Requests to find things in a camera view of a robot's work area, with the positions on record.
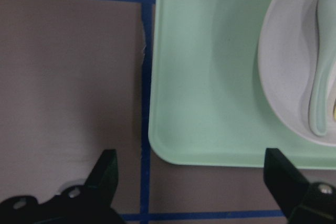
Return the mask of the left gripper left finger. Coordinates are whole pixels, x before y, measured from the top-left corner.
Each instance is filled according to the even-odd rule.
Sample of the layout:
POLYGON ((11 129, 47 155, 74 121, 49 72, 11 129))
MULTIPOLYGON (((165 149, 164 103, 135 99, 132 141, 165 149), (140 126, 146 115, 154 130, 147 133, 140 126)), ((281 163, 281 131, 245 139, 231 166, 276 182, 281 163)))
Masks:
POLYGON ((118 159, 115 149, 104 150, 85 181, 85 187, 110 207, 118 186, 118 159))

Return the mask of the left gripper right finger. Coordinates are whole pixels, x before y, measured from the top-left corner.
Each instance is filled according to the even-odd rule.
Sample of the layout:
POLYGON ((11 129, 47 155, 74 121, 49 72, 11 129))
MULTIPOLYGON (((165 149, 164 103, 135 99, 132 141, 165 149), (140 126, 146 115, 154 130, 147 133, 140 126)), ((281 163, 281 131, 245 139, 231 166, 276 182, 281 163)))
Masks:
POLYGON ((302 202, 310 186, 309 181, 277 148, 265 151, 263 179, 287 219, 302 202))

